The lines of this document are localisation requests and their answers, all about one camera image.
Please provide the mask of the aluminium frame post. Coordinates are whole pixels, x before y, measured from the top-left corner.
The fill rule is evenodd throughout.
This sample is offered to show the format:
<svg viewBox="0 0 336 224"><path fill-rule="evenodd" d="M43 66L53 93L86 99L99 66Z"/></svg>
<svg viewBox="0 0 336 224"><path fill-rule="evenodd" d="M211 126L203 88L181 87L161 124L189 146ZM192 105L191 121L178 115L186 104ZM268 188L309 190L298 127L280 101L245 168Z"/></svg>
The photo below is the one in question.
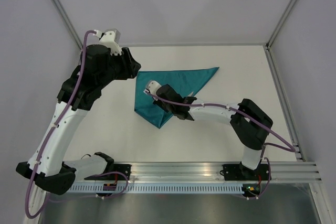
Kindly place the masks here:
<svg viewBox="0 0 336 224"><path fill-rule="evenodd" d="M298 3L299 0L289 0L288 4L286 5L285 10L280 16L280 19L278 20L274 30L272 31L269 39L265 43L265 48L266 50L269 50L271 46L274 44L275 40L277 39L280 31L282 30L285 22L289 18L291 12L294 10L296 4Z"/></svg>
<svg viewBox="0 0 336 224"><path fill-rule="evenodd" d="M67 32L69 33L72 41L75 43L76 47L78 49L82 49L82 40L80 39L79 34L77 33L75 27L73 26L73 23L71 22L63 4L60 0L51 0L56 12L60 16Z"/></svg>

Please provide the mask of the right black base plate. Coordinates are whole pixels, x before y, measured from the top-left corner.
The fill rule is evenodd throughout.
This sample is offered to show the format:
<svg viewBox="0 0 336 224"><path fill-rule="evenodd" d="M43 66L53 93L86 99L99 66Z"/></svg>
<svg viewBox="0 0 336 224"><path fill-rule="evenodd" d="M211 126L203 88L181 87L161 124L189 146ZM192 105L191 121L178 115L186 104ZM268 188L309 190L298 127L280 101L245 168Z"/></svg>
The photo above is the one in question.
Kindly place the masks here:
<svg viewBox="0 0 336 224"><path fill-rule="evenodd" d="M267 164L259 164L256 170L251 170L239 164L223 164L219 174L225 181L259 181L268 180L270 175Z"/></svg>

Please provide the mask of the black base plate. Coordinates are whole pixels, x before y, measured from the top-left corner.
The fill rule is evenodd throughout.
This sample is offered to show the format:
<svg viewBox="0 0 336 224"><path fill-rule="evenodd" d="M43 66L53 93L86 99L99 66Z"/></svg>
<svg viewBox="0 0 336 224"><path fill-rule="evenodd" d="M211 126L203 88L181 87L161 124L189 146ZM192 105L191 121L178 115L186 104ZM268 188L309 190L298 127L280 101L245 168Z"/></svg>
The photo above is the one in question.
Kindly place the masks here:
<svg viewBox="0 0 336 224"><path fill-rule="evenodd" d="M239 164L223 164L219 174L225 181L259 181L268 180L270 175L267 164L259 164L256 170L251 170Z"/></svg>
<svg viewBox="0 0 336 224"><path fill-rule="evenodd" d="M111 174L110 172L120 172L129 180L131 175L131 164L113 164L109 168L106 168L99 176L89 176L85 180L123 180L126 179L121 174Z"/></svg>

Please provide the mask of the left aluminium frame post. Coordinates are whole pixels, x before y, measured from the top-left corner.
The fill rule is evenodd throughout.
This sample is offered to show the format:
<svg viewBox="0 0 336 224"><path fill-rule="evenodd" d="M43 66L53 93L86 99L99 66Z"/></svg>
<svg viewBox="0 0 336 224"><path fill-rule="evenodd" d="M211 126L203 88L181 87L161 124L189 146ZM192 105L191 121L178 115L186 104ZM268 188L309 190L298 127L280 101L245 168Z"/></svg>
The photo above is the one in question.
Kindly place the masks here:
<svg viewBox="0 0 336 224"><path fill-rule="evenodd" d="M60 0L51 0L56 12L60 16L67 32L69 33L72 41L75 43L76 47L78 49L82 49L82 40L80 39L79 34L77 33L75 27L73 26L73 23L71 22L63 4Z"/></svg>

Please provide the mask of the right aluminium frame post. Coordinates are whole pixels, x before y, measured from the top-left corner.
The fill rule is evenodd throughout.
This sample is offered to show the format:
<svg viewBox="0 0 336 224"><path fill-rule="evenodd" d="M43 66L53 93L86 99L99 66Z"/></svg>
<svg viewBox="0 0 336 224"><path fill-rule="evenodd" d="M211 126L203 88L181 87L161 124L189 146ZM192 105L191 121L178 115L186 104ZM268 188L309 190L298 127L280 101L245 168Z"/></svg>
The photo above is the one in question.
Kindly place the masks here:
<svg viewBox="0 0 336 224"><path fill-rule="evenodd" d="M274 30L272 31L269 39L265 43L265 48L266 50L269 50L271 46L274 44L275 40L277 39L280 31L282 30L285 22L289 18L291 12L294 10L296 4L298 3L299 0L289 0L288 4L286 5L285 10L280 16L280 19L278 20Z"/></svg>

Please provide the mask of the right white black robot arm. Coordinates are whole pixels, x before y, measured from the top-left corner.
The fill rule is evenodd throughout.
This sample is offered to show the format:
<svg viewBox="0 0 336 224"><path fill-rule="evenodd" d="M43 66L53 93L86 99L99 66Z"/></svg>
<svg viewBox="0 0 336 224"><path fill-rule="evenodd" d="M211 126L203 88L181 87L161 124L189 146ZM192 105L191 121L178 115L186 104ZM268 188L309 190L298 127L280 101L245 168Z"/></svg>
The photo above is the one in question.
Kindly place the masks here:
<svg viewBox="0 0 336 224"><path fill-rule="evenodd" d="M244 146L239 163L239 173L243 179L258 177L263 145L269 132L261 126L271 128L273 120L250 99L235 104L204 103L193 97L183 97L170 85L160 85L150 81L146 91L153 98L153 104L180 120L213 121L229 125Z"/></svg>

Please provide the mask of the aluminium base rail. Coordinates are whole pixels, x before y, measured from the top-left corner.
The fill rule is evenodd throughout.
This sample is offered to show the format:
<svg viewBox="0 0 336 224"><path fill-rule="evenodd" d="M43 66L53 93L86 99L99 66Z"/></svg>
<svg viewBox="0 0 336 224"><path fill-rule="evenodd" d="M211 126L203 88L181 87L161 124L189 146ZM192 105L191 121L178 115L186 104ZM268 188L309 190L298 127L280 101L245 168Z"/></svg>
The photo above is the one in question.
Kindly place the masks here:
<svg viewBox="0 0 336 224"><path fill-rule="evenodd" d="M133 183L219 183L223 162L133 162ZM271 162L272 183L321 183L314 162Z"/></svg>

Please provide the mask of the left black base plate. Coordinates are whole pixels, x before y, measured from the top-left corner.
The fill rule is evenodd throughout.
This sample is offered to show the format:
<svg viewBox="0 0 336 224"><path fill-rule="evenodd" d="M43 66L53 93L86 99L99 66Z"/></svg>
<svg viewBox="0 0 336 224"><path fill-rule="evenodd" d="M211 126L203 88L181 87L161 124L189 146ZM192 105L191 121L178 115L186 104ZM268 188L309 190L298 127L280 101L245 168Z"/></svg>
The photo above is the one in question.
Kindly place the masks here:
<svg viewBox="0 0 336 224"><path fill-rule="evenodd" d="M111 174L110 172L120 172L129 180L131 175L131 164L113 164L109 168L106 168L99 176L89 176L85 180L123 180L126 179L121 174Z"/></svg>

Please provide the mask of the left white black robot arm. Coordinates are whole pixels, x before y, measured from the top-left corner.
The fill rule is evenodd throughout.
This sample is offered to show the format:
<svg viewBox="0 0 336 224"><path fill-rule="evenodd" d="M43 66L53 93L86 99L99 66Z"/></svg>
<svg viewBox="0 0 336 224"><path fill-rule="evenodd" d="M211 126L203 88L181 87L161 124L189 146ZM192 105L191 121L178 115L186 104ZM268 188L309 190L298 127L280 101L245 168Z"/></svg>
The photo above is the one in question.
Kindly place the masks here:
<svg viewBox="0 0 336 224"><path fill-rule="evenodd" d="M81 121L101 97L102 89L114 80L135 78L141 68L128 47L117 54L104 45L89 45L81 57L85 63L78 65L61 86L44 140L28 161L16 167L20 175L56 195L63 195L78 180L97 175L108 180L114 176L114 160L105 153L96 152L76 161L65 161L64 156Z"/></svg>

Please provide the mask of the teal cloth napkin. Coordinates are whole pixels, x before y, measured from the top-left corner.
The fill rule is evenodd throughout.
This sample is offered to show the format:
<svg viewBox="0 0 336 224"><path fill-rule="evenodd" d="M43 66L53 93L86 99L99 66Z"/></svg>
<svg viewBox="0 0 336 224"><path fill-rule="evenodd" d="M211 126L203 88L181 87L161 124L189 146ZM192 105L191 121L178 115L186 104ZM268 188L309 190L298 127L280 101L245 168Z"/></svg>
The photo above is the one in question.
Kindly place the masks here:
<svg viewBox="0 0 336 224"><path fill-rule="evenodd" d="M140 71L135 85L134 111L140 117L161 128L172 116L159 106L153 104L153 99L144 93L150 81L157 81L160 85L170 85L178 94L185 97L190 93L197 94L215 75L219 67L196 70L173 71Z"/></svg>

